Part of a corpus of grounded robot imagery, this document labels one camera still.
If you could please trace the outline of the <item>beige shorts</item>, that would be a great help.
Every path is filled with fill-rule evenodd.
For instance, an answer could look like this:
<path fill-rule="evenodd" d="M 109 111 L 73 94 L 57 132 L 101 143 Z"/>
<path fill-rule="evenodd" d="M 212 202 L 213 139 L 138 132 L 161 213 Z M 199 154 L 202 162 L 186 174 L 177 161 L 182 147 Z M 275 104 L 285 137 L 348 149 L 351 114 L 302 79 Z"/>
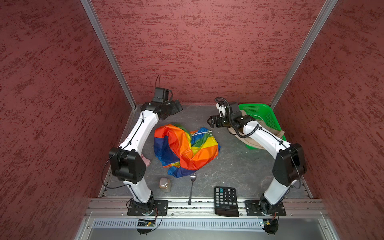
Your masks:
<path fill-rule="evenodd" d="M 242 129 L 237 130 L 235 126 L 227 127 L 230 134 L 234 135 L 238 140 L 253 140 L 256 145 L 261 146 L 264 150 L 268 151 L 271 155 L 276 155 L 289 147 L 289 143 L 279 138 L 274 132 L 274 129 L 268 128 L 261 122 L 251 121 Z"/>

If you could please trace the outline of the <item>rainbow striped shorts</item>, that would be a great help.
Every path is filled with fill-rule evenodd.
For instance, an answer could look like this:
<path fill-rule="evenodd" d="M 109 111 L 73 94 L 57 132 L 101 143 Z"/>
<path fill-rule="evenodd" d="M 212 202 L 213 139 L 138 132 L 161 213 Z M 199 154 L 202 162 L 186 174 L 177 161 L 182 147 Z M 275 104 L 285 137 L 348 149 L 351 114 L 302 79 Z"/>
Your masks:
<path fill-rule="evenodd" d="M 175 178 L 200 170 L 219 155 L 220 149 L 212 130 L 204 127 L 189 132 L 181 125 L 165 125 L 155 130 L 155 156 Z"/>

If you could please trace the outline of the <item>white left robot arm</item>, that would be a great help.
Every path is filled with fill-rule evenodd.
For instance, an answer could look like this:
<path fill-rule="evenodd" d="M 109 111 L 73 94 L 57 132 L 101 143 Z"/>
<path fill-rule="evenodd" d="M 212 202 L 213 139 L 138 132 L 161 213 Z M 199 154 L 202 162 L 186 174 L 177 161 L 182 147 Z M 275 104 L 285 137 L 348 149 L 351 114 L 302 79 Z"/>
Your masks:
<path fill-rule="evenodd" d="M 108 163 L 114 177 L 129 188 L 131 202 L 142 215 L 149 215 L 155 209 L 153 192 L 145 181 L 146 164 L 141 156 L 147 138 L 160 120 L 183 110 L 178 100 L 166 103 L 149 102 L 141 108 L 137 123 L 128 137 L 117 148 L 111 148 Z"/>

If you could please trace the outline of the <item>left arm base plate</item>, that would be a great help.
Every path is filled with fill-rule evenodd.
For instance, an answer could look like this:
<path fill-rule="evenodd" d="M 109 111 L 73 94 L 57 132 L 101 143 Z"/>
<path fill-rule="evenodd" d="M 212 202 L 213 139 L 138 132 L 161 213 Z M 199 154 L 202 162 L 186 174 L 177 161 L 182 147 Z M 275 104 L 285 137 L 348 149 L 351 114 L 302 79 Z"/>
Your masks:
<path fill-rule="evenodd" d="M 146 204 L 136 201 L 130 201 L 128 204 L 128 216 L 166 216 L 168 211 L 169 201 L 167 200 L 153 200 Z"/>

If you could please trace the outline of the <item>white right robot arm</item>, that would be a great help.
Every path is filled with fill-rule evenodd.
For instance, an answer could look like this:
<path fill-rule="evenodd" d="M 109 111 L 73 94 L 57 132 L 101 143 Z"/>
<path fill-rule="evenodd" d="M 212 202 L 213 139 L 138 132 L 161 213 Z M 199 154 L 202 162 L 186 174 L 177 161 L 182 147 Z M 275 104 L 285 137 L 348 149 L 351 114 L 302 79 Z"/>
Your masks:
<path fill-rule="evenodd" d="M 290 188 L 307 172 L 303 147 L 278 138 L 254 117 L 243 115 L 236 102 L 229 103 L 222 97 L 215 98 L 215 102 L 219 115 L 207 120 L 210 127 L 232 128 L 236 137 L 256 141 L 275 159 L 273 180 L 259 202 L 263 215 L 274 214 Z"/>

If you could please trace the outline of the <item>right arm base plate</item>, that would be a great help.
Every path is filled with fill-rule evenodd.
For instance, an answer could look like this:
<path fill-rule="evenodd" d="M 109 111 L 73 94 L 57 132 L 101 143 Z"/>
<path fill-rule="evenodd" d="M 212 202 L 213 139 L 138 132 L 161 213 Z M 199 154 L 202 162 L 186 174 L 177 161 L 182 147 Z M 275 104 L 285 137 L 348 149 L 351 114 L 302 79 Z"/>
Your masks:
<path fill-rule="evenodd" d="M 271 205 L 268 201 L 245 201 L 247 216 L 252 217 L 285 217 L 287 215 L 282 202 Z"/>

